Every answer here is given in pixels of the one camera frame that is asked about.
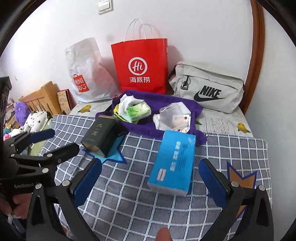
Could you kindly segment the person's left hand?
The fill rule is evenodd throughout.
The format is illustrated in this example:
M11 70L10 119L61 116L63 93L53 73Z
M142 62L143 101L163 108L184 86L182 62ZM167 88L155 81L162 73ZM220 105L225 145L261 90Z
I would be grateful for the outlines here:
M12 214L16 218L20 219L27 219L31 198L32 193L15 195L13 197L13 202L14 204L16 204L16 207L11 208L10 204L1 194L1 213L3 213L4 215Z

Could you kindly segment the person's right hand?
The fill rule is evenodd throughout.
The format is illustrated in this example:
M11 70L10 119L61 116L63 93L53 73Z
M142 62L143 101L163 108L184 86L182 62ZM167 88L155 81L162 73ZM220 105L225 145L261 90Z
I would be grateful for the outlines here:
M169 229L167 227L161 228L156 235L155 241L173 241Z

